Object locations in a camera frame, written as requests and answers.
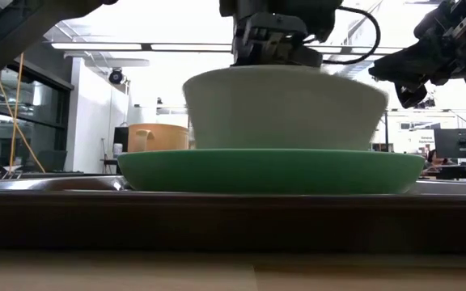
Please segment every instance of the metal sink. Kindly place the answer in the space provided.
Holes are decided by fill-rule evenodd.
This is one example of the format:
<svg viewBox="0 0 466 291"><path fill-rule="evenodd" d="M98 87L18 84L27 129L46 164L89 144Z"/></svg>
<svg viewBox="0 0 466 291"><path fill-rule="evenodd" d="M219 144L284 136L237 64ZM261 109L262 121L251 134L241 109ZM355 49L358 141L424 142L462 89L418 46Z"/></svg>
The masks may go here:
<svg viewBox="0 0 466 291"><path fill-rule="evenodd" d="M420 180L411 187L408 193L466 195L466 182Z"/></svg>
<svg viewBox="0 0 466 291"><path fill-rule="evenodd" d="M0 190L125 190L127 181L120 175L41 179L2 179Z"/></svg>

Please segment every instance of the ceiling light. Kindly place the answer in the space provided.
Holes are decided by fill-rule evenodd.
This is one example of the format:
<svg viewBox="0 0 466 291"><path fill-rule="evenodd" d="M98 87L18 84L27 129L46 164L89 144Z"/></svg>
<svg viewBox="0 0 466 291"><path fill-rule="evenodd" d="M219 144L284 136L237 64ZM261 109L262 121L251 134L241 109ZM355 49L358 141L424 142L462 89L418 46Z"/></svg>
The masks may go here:
<svg viewBox="0 0 466 291"><path fill-rule="evenodd" d="M212 51L230 52L231 44L153 44L154 51Z"/></svg>
<svg viewBox="0 0 466 291"><path fill-rule="evenodd" d="M328 47L328 46L322 46L322 45L309 45L308 47L320 53L326 53L326 54L341 53L341 47Z"/></svg>
<svg viewBox="0 0 466 291"><path fill-rule="evenodd" d="M141 51L141 44L119 44L119 43L52 43L55 49L83 50L83 51Z"/></svg>
<svg viewBox="0 0 466 291"><path fill-rule="evenodd" d="M352 48L352 53L367 53L371 47L368 48ZM402 48L377 48L374 52L375 55L388 55L400 51Z"/></svg>

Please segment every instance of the green plate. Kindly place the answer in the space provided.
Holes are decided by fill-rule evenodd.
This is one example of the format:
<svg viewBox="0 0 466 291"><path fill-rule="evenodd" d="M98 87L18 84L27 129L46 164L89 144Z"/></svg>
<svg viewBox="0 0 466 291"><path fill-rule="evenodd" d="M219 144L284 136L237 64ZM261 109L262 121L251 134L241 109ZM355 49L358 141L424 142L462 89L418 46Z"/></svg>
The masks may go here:
<svg viewBox="0 0 466 291"><path fill-rule="evenodd" d="M349 150L167 150L122 154L138 191L289 194L403 193L424 159Z"/></svg>

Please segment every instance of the orange pot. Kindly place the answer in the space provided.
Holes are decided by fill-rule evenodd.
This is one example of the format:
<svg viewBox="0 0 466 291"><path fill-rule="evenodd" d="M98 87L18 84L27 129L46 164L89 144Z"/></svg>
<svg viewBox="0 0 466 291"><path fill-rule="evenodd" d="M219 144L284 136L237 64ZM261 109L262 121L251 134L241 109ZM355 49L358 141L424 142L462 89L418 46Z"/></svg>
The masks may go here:
<svg viewBox="0 0 466 291"><path fill-rule="evenodd" d="M148 150L187 150L189 131L170 124L132 124L129 126L129 153Z"/></svg>

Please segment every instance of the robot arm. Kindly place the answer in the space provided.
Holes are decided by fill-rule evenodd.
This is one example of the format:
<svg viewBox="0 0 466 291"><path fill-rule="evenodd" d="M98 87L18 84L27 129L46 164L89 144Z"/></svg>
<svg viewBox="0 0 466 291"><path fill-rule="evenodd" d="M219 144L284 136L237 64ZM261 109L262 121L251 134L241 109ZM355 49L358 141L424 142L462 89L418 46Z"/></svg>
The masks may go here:
<svg viewBox="0 0 466 291"><path fill-rule="evenodd" d="M325 41L342 0L220 0L222 16L235 21L234 65L289 64L319 67L322 56L304 46Z"/></svg>
<svg viewBox="0 0 466 291"><path fill-rule="evenodd" d="M117 0L14 0L0 11L0 71L61 20Z"/></svg>
<svg viewBox="0 0 466 291"><path fill-rule="evenodd" d="M449 79L466 82L466 0L444 1L414 29L418 42L374 62L369 73L395 83L404 108L420 103L425 84L444 85Z"/></svg>

